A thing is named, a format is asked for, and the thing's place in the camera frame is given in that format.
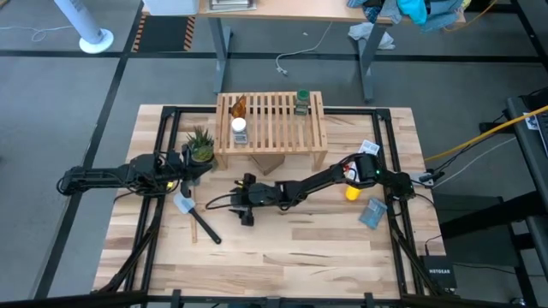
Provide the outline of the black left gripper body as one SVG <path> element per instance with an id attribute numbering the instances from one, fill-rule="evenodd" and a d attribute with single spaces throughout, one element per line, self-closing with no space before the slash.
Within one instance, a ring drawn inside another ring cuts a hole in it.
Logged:
<path id="1" fill-rule="evenodd" d="M 180 188 L 184 198 L 191 198 L 190 173 L 189 173 L 190 150 L 187 144 L 183 144 L 181 151 L 169 150 L 169 165 L 172 169 L 172 180 Z"/>

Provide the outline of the white-lid bagel seasoning jar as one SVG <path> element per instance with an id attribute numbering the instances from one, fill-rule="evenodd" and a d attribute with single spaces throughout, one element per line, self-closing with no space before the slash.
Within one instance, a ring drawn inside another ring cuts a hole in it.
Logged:
<path id="1" fill-rule="evenodd" d="M 236 144 L 247 144 L 247 122 L 242 117 L 236 117 L 231 122 L 233 139 Z"/>

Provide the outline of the orange taco mix packet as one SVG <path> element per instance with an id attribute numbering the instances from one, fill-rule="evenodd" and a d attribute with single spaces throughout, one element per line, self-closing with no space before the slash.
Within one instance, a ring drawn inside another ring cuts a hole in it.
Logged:
<path id="1" fill-rule="evenodd" d="M 244 119 L 247 114 L 247 97 L 245 95 L 238 97 L 230 107 L 229 113 L 233 118 Z"/>

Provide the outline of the green-lid oregano jar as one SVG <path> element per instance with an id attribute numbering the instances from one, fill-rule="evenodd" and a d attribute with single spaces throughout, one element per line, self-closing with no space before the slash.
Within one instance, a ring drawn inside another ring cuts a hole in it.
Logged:
<path id="1" fill-rule="evenodd" d="M 306 116 L 310 105 L 310 92 L 305 89 L 300 89 L 296 93 L 295 114 L 298 116 Z"/>

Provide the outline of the wooden slatted shelf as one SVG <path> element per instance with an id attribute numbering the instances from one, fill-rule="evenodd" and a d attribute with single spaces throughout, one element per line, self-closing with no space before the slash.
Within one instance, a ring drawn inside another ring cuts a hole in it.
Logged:
<path id="1" fill-rule="evenodd" d="M 246 99 L 247 143 L 235 142 L 231 107 Z M 309 155 L 312 170 L 321 168 L 328 151 L 321 92 L 310 93 L 307 115 L 295 114 L 295 92 L 227 92 L 217 95 L 214 156 L 220 169 L 229 157 L 248 155 Z"/>

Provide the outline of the potted succulent plant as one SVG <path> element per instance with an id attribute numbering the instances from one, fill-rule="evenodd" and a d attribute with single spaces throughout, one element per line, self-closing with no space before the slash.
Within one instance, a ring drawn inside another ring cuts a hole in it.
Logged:
<path id="1" fill-rule="evenodd" d="M 195 162 L 207 163 L 214 157 L 214 140 L 207 128 L 194 126 L 194 132 L 188 134 L 187 145 Z"/>

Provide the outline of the small cardboard box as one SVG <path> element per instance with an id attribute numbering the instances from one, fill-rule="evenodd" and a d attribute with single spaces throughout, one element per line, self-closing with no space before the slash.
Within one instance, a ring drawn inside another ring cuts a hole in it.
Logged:
<path id="1" fill-rule="evenodd" d="M 252 155 L 251 160 L 262 175 L 268 175 L 284 163 L 285 156 L 283 154 Z"/>

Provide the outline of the blue plastic bag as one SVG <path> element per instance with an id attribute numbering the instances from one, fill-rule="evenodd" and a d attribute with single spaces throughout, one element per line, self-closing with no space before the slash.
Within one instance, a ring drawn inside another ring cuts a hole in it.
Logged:
<path id="1" fill-rule="evenodd" d="M 376 229 L 387 211 L 387 206 L 376 198 L 370 198 L 362 211 L 359 221 L 371 229 Z"/>

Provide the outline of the black yellow striped mat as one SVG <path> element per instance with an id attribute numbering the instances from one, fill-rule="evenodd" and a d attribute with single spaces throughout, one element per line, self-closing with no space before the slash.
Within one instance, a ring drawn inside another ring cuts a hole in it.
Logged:
<path id="1" fill-rule="evenodd" d="M 192 49 L 195 18 L 142 15 L 132 52 L 184 52 Z"/>

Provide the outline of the wooden desk grey legs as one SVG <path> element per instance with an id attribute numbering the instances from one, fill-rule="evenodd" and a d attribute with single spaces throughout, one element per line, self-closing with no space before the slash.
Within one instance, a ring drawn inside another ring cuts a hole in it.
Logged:
<path id="1" fill-rule="evenodd" d="M 230 27 L 224 27 L 222 18 L 251 18 L 292 21 L 364 22 L 362 9 L 350 8 L 343 0 L 252 0 L 255 9 L 211 10 L 210 0 L 141 0 L 142 12 L 158 16 L 199 16 L 208 20 L 214 50 L 216 70 L 213 92 L 223 90 L 223 79 L 229 58 Z M 360 82 L 366 102 L 373 101 L 373 77 L 371 65 L 378 45 L 388 27 L 394 23 L 389 17 L 379 16 L 373 24 L 372 33 L 364 41 L 356 43 L 360 68 Z"/>

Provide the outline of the white cloth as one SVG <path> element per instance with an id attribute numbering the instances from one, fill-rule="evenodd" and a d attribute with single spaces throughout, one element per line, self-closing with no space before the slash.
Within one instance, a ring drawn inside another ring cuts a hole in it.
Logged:
<path id="1" fill-rule="evenodd" d="M 372 35 L 373 28 L 374 25 L 371 22 L 363 22 L 361 24 L 351 26 L 348 30 L 348 36 L 355 41 L 359 41 L 361 39 L 367 41 Z M 378 49 L 394 50 L 395 48 L 396 45 L 394 44 L 394 39 L 387 32 L 384 32 L 380 42 L 378 43 Z"/>

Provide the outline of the pile of blue clothes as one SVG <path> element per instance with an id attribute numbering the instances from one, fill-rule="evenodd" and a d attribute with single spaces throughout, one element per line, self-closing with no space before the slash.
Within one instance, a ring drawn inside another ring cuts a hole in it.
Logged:
<path id="1" fill-rule="evenodd" d="M 386 17 L 397 24 L 408 17 L 425 33 L 455 24 L 470 3 L 471 0 L 346 0 L 349 8 L 362 9 L 371 23 Z"/>

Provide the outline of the black side desk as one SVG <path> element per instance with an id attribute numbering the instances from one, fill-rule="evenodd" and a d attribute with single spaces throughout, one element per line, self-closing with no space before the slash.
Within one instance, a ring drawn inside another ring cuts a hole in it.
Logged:
<path id="1" fill-rule="evenodd" d="M 539 131 L 529 130 L 523 121 L 525 118 L 515 123 L 513 129 L 535 186 L 539 214 L 533 214 L 526 221 L 548 282 L 548 86 L 508 98 L 506 106 L 510 120 L 546 107 L 545 111 L 535 115 Z"/>

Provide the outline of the black metal rig frame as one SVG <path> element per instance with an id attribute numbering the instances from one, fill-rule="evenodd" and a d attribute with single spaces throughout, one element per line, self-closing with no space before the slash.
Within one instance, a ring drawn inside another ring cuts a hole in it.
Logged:
<path id="1" fill-rule="evenodd" d="M 215 133 L 216 107 L 141 105 L 128 151 L 128 158 L 153 150 L 153 132 L 163 108 L 180 107 L 176 145 L 186 141 L 194 126 Z M 382 142 L 388 168 L 395 170 L 396 154 L 406 172 L 424 167 L 423 157 L 409 108 L 325 108 L 328 153 L 321 170 L 351 154 L 363 139 Z M 370 198 L 384 199 L 380 185 L 366 189 L 359 200 L 343 196 L 346 185 L 335 185 L 311 194 L 292 210 L 277 207 L 253 210 L 254 227 L 242 226 L 238 216 L 226 208 L 205 210 L 211 199 L 229 193 L 233 181 L 254 173 L 257 181 L 302 180 L 312 175 L 313 159 L 308 155 L 287 156 L 285 163 L 264 177 L 249 158 L 228 158 L 228 168 L 208 172 L 193 189 L 196 210 L 222 238 L 220 245 L 196 227 L 192 242 L 191 216 L 182 214 L 172 195 L 165 203 L 161 227 L 152 252 L 152 267 L 146 267 L 148 248 L 143 252 L 129 289 L 148 287 L 150 295 L 168 296 L 175 289 L 182 296 L 197 297 L 280 297 L 307 299 L 400 299 L 400 291 L 417 294 L 415 286 L 430 295 L 418 272 L 396 242 L 391 240 L 388 213 L 373 230 L 359 222 Z M 116 201 L 105 237 L 104 249 L 92 289 L 104 287 L 126 261 L 134 243 L 141 210 L 141 198 L 126 196 Z M 418 253 L 427 238 L 439 234 L 436 211 L 427 200 L 408 201 L 410 210 L 396 217 L 406 238 L 411 233 Z"/>

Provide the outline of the black Netgear switch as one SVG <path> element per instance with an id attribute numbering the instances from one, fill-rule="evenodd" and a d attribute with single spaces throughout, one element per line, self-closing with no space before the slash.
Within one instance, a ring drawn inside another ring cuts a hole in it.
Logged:
<path id="1" fill-rule="evenodd" d="M 453 263 L 446 256 L 421 256 L 420 260 L 426 267 L 431 279 L 444 289 L 456 289 L 456 277 Z"/>

